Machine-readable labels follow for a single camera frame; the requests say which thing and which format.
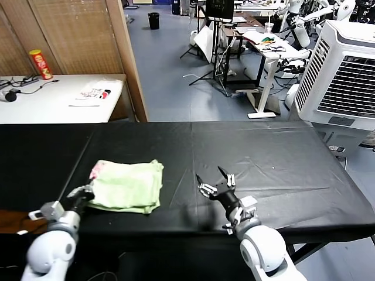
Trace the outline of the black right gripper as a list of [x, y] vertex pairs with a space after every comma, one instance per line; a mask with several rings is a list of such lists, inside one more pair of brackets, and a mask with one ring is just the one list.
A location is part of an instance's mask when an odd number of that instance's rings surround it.
[[227, 182], [223, 181], [211, 186], [196, 174], [198, 189], [203, 196], [211, 197], [211, 200], [218, 201], [225, 209], [226, 215], [230, 215], [232, 211], [240, 207], [240, 200], [234, 193], [234, 187], [236, 186], [235, 174], [229, 173], [220, 166], [218, 166], [218, 169]]

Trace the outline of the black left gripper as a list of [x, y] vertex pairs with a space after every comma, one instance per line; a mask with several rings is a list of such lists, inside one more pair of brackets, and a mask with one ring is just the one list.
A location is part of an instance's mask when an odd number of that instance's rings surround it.
[[82, 213], [88, 202], [94, 199], [92, 184], [73, 189], [66, 198], [69, 211]]

